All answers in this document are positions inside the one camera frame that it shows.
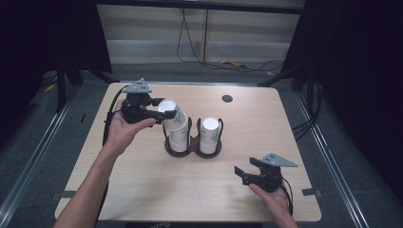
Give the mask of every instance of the paper cup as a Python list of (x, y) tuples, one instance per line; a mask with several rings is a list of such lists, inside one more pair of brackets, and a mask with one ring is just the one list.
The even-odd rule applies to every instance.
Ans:
[(158, 111), (160, 112), (172, 111), (172, 110), (177, 111), (175, 118), (163, 121), (163, 126), (168, 131), (176, 131), (180, 129), (185, 124), (186, 120), (186, 116), (184, 115), (184, 113), (181, 111), (181, 109), (178, 107), (178, 105), (174, 100), (165, 99), (161, 101), (160, 104), (158, 105)]
[(204, 154), (212, 154), (216, 152), (216, 148), (217, 144), (204, 144), (203, 142), (200, 142), (199, 144), (199, 149)]
[(187, 131), (188, 131), (187, 120), (185, 120), (184, 125), (181, 128), (179, 128), (176, 131), (169, 132), (169, 140), (177, 144), (187, 143)]
[(201, 143), (216, 145), (220, 136), (220, 123), (217, 118), (207, 117), (201, 122)]
[(169, 140), (169, 145), (171, 146), (171, 149), (175, 152), (184, 152), (187, 149), (187, 142), (185, 143), (174, 143), (171, 140)]

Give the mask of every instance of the wall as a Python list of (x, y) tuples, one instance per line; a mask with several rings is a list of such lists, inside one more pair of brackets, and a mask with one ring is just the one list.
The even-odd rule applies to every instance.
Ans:
[[(303, 0), (215, 2), (302, 7)], [(99, 5), (111, 63), (178, 62), (180, 9)], [(284, 59), (298, 15), (186, 9), (193, 47), (205, 61)], [(180, 55), (194, 60), (183, 28)]]

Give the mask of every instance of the dark floor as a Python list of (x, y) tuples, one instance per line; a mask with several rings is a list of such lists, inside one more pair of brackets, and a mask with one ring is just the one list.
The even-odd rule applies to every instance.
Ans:
[[(199, 64), (115, 65), (111, 77), (119, 80), (145, 78), (154, 82), (234, 83), (254, 86), (270, 79), (266, 72), (240, 73), (212, 70)], [(92, 121), (107, 89), (107, 84), (84, 73), (71, 107), (51, 142), (27, 192), (9, 223), (9, 227), (51, 227), (58, 200), (53, 194), (64, 190), (71, 170), (86, 139)], [(305, 122), (292, 79), (282, 80), (275, 87), (283, 102), (291, 126)], [(0, 148), (0, 201), (3, 201), (29, 162), (30, 156), (45, 134), (55, 115), (57, 91), (48, 93), (41, 88), (18, 124), (8, 143)], [(355, 196), (369, 227), (403, 227), (403, 211), (388, 186), (356, 149), (343, 131), (326, 96), (317, 120), (345, 180)], [(321, 196), (317, 201), (322, 212), (319, 222), (299, 223), (300, 227), (359, 227), (354, 223), (335, 181), (312, 134), (297, 141), (311, 184)], [(125, 223), (101, 221), (98, 227), (126, 227)], [(264, 223), (263, 227), (274, 227)]]

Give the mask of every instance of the finger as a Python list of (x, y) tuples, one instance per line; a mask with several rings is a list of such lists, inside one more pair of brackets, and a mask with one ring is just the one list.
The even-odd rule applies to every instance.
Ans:
[(148, 118), (132, 125), (133, 131), (137, 134), (139, 131), (152, 126), (155, 123), (154, 118)]
[(256, 195), (263, 197), (265, 196), (267, 193), (261, 189), (259, 186), (255, 185), (254, 183), (249, 184), (249, 188), (252, 190), (252, 192), (254, 192)]
[(115, 109), (114, 109), (113, 111), (121, 110), (121, 109), (122, 109), (122, 105), (123, 105), (123, 103), (124, 103), (124, 100), (125, 100), (125, 99), (121, 99), (121, 100), (117, 101), (117, 102), (116, 102), (116, 105), (115, 105)]

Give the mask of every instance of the cable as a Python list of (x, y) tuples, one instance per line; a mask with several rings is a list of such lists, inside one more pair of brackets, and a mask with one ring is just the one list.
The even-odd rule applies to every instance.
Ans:
[[(180, 50), (180, 47), (181, 47), (181, 39), (182, 39), (183, 25), (184, 25), (184, 27), (185, 27), (185, 29), (186, 29), (186, 33), (187, 33), (187, 37), (188, 37), (188, 40), (189, 40), (189, 44), (190, 44), (190, 47), (191, 47), (191, 49), (192, 49), (193, 55), (194, 55), (194, 57), (196, 58), (196, 61), (185, 61), (185, 60), (182, 59), (181, 56), (179, 55), (179, 50)], [(265, 71), (270, 71), (270, 70), (278, 69), (278, 68), (280, 68), (280, 67), (283, 65), (283, 63), (284, 63), (283, 60), (270, 60), (270, 61), (265, 62), (265, 63), (264, 63), (262, 66), (260, 66), (259, 68), (253, 69), (253, 68), (249, 68), (249, 67), (248, 67), (248, 68), (235, 68), (235, 67), (217, 66), (217, 65), (214, 65), (214, 64), (209, 64), (209, 63), (206, 63), (206, 62), (201, 61), (201, 60), (198, 58), (195, 49), (193, 49), (192, 40), (191, 40), (191, 38), (190, 38), (189, 29), (188, 29), (188, 27), (187, 27), (186, 18), (185, 18), (185, 16), (184, 16), (184, 9), (182, 9), (182, 24), (181, 24), (181, 31), (180, 31), (180, 36), (179, 36), (179, 41), (178, 41), (178, 46), (177, 46), (177, 56), (178, 56), (178, 59), (181, 60), (181, 61), (184, 62), (184, 63), (199, 63), (199, 64), (201, 64), (202, 66), (207, 67), (207, 68), (209, 68), (209, 69), (228, 69), (228, 70), (233, 70), (233, 71), (237, 71), (237, 72), (256, 72), (256, 71), (264, 71), (264, 72), (265, 72)], [(275, 67), (273, 67), (273, 68), (263, 69), (264, 66), (266, 66), (267, 64), (269, 64), (269, 63), (274, 63), (274, 62), (279, 62), (279, 65), (278, 65), (278, 66), (275, 66)]]
[(127, 110), (127, 108), (126, 108), (126, 109), (116, 110), (116, 111), (113, 112), (113, 114), (115, 114), (115, 113), (117, 113), (117, 112), (120, 112), (120, 111), (126, 111), (126, 110)]
[[(113, 115), (118, 111), (122, 111), (122, 110), (113, 111), (113, 107), (115, 106), (116, 101), (118, 100), (119, 96), (121, 95), (123, 89), (126, 88), (126, 87), (127, 87), (127, 85), (122, 87), (118, 91), (118, 93), (116, 93), (115, 97), (113, 98), (112, 103), (110, 104), (110, 108), (109, 108), (109, 111), (107, 112), (106, 120), (105, 120), (104, 137), (103, 137), (102, 146), (104, 146), (105, 143), (106, 143), (107, 135), (109, 133), (109, 126), (110, 126), (110, 123), (112, 122)], [(103, 197), (102, 197), (102, 200), (101, 200), (100, 207), (98, 209), (98, 216), (97, 216), (97, 219), (95, 220), (95, 224), (96, 224), (96, 222), (98, 221), (98, 218), (101, 215), (102, 208), (104, 207), (104, 203), (105, 203), (105, 200), (106, 200), (106, 195), (107, 195), (108, 188), (109, 188), (109, 181), (107, 182), (105, 190), (104, 190), (104, 194), (103, 194)]]
[(292, 216), (294, 213), (294, 197), (293, 197), (293, 189), (291, 188), (290, 183), (288, 182), (288, 180), (286, 180), (285, 178), (282, 178), (285, 182), (287, 182), (288, 184), (288, 188), (290, 188), (290, 194), (288, 194), (287, 189), (283, 186), (280, 185), (281, 189), (284, 191), (287, 200), (288, 200), (288, 210), (290, 212), (290, 215)]
[(319, 83), (317, 81), (317, 110), (315, 111), (315, 113), (313, 114), (313, 116), (306, 121), (305, 123), (302, 123), (298, 126), (293, 127), (293, 131), (301, 128), (299, 131), (294, 132), (294, 136), (296, 136), (297, 134), (301, 133), (297, 138), (296, 138), (296, 142), (298, 140), (300, 140), (308, 131), (309, 129), (311, 129), (311, 127), (315, 124), (315, 122), (317, 121), (317, 116), (319, 115), (319, 111), (320, 111), (320, 107), (321, 107), (321, 103), (323, 100), (323, 90), (322, 88), (319, 86)]

